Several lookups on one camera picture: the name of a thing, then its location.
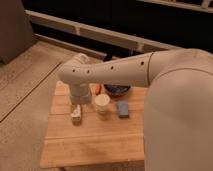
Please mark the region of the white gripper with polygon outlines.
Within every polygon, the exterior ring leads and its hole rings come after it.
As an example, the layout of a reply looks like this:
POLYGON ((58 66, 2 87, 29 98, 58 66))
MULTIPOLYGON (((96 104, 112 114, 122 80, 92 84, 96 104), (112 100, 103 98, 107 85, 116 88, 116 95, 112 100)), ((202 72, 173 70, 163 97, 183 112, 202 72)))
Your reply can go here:
POLYGON ((70 100, 73 104, 88 104, 92 100, 88 84, 70 85, 70 100))

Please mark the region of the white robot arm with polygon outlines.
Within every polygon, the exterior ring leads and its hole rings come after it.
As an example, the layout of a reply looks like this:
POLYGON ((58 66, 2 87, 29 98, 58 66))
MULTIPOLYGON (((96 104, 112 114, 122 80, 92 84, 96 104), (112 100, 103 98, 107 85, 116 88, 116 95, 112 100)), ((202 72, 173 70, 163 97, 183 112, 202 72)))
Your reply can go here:
POLYGON ((146 171, 213 171, 213 53, 155 51, 90 64, 77 54, 59 69, 74 103, 90 101, 91 83, 146 87, 146 171))

